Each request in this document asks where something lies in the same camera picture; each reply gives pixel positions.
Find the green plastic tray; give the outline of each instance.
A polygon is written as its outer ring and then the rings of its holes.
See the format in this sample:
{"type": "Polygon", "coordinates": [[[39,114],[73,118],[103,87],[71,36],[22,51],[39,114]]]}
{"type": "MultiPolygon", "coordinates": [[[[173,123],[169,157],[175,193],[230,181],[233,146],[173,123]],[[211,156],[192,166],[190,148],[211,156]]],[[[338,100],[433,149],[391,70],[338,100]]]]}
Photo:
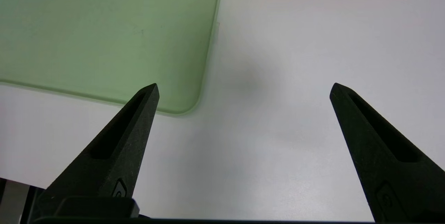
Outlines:
{"type": "Polygon", "coordinates": [[[218,0],[0,0],[0,81],[159,111],[199,100],[218,0]]]}

